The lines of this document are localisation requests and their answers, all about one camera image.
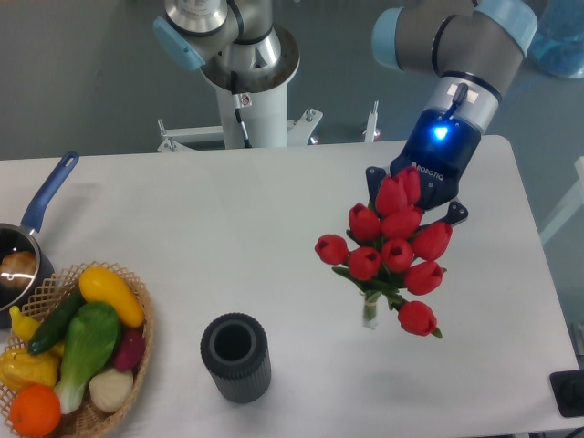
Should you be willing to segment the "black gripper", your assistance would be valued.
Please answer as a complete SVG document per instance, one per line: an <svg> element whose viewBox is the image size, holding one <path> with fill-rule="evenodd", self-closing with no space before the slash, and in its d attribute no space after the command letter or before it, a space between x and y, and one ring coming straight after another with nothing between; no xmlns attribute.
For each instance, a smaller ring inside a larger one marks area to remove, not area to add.
<svg viewBox="0 0 584 438"><path fill-rule="evenodd" d="M427 211L449 202L442 218L422 224L421 228L438 223L451 227L463 223L469 211L453 198L459 192L460 180L480 140L480 131L465 121L447 119L444 113L436 109L425 110L390 168L370 166L366 169L369 202L375 204L381 183L389 171L390 175L395 176L401 170L413 166L418 170L421 181L421 197L417 205Z"/></svg>

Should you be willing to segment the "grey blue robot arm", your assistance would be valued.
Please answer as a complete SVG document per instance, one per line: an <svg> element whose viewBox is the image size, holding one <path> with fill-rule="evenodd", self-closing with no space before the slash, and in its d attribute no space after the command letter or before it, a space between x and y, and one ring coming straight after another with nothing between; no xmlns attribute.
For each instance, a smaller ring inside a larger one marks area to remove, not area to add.
<svg viewBox="0 0 584 438"><path fill-rule="evenodd" d="M401 153L388 168L367 170L372 201L385 175L411 165L422 177L424 211L445 206L446 223L466 219L460 180L536 30L534 12L520 1L422 1L380 15L371 34L376 61L439 81ZM177 64L201 71L214 87L227 148L308 142L320 116L308 110L297 122L287 118L299 52L270 2L169 1L153 31Z"/></svg>

